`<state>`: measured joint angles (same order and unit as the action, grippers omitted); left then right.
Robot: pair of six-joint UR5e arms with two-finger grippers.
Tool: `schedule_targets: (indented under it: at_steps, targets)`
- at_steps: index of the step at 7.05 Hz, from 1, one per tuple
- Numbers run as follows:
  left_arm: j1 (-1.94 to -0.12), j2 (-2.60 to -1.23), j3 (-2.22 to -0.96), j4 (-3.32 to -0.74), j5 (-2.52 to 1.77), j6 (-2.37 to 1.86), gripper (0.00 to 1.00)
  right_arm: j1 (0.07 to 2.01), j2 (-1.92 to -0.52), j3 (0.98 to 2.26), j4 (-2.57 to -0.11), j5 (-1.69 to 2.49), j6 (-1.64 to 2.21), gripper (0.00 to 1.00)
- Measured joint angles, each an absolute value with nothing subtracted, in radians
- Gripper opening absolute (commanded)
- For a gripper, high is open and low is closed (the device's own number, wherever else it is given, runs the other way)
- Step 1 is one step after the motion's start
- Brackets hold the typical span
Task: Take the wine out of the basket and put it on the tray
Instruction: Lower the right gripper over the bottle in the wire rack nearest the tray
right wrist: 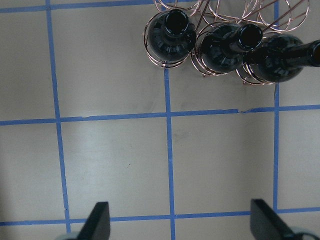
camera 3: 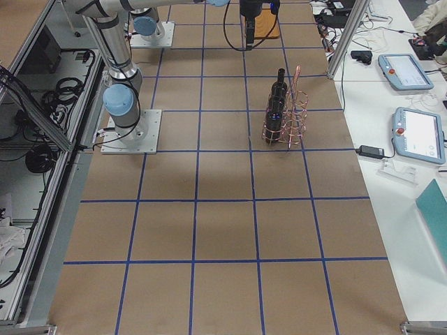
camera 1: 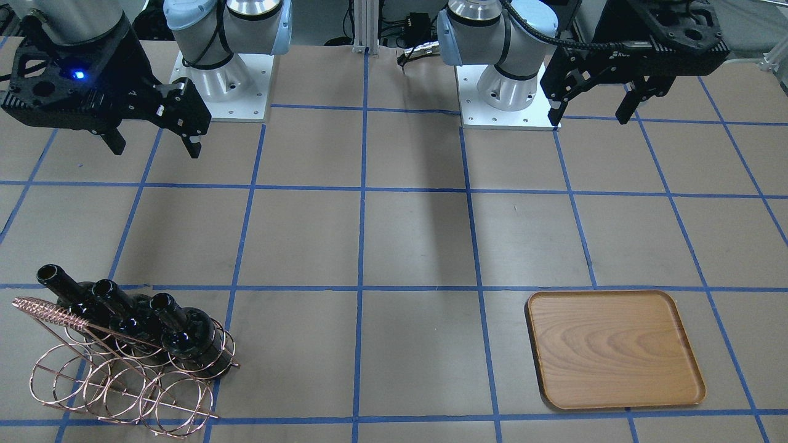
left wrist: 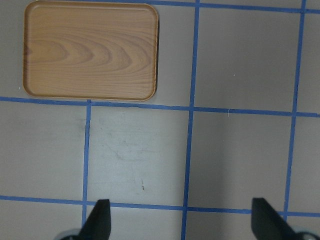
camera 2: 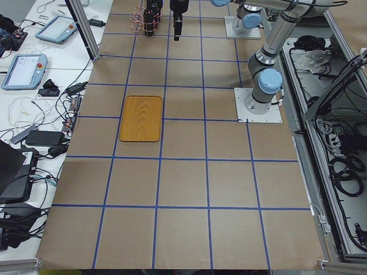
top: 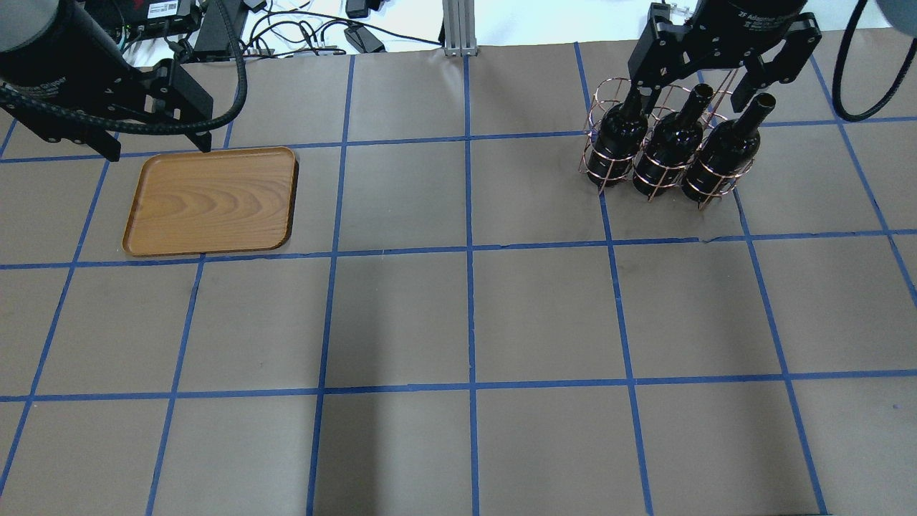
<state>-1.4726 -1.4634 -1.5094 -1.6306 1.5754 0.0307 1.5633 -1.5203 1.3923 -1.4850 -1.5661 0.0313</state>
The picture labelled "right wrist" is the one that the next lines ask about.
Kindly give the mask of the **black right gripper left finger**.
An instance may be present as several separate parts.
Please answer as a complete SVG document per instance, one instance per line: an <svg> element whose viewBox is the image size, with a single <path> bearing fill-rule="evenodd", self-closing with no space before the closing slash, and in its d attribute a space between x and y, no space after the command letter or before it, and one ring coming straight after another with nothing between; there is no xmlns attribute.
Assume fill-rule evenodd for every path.
<svg viewBox="0 0 320 240"><path fill-rule="evenodd" d="M111 235L108 202L97 202L78 234L79 240L108 240Z"/></svg>

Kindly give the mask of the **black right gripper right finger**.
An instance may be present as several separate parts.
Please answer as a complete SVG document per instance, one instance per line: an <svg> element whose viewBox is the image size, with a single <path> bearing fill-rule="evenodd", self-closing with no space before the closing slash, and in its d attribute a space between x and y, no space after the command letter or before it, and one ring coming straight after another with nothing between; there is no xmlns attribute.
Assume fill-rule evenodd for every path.
<svg viewBox="0 0 320 240"><path fill-rule="evenodd" d="M263 199L250 201L250 231L255 240L300 239Z"/></svg>

